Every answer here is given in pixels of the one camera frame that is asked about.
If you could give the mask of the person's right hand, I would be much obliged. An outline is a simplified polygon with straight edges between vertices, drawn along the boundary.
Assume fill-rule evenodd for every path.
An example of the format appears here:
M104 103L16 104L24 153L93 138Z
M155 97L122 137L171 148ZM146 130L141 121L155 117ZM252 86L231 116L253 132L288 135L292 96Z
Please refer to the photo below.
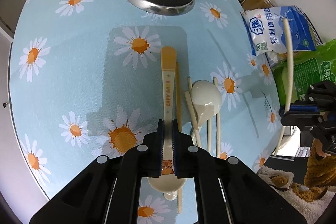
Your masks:
M326 158L326 157L331 156L329 153L323 152L322 143L318 139L314 139L312 150L316 153L316 155L318 155L319 157L322 157L322 158Z

